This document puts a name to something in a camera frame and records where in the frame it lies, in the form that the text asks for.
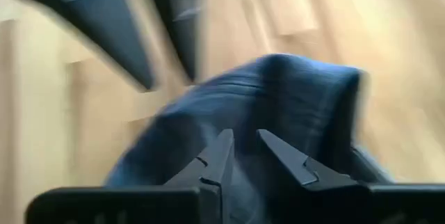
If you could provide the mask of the blue denim baseball cap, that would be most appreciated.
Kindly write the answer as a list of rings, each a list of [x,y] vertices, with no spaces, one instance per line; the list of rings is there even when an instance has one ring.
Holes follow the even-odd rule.
[[[116,163],[106,185],[162,185],[224,129],[234,132],[235,144],[230,224],[270,224],[259,189],[272,174],[256,153],[259,129],[342,174],[388,182],[388,174],[352,146],[360,79],[356,68],[301,56],[258,58],[167,105]]]

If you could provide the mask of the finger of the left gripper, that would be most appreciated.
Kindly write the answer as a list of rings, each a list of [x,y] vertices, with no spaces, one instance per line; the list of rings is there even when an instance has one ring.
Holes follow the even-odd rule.
[[[196,78],[197,0],[153,0],[187,77]]]
[[[149,90],[154,77],[126,0],[33,0],[68,21]]]

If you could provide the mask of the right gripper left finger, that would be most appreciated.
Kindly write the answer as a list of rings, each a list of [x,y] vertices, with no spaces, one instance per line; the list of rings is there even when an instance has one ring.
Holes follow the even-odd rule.
[[[29,203],[25,224],[228,224],[233,161],[225,129],[161,186],[52,189]]]

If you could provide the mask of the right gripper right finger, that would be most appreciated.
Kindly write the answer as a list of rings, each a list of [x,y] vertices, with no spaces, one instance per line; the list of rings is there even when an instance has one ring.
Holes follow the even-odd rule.
[[[279,224],[445,224],[445,184],[351,179],[259,130],[273,176],[270,210]]]

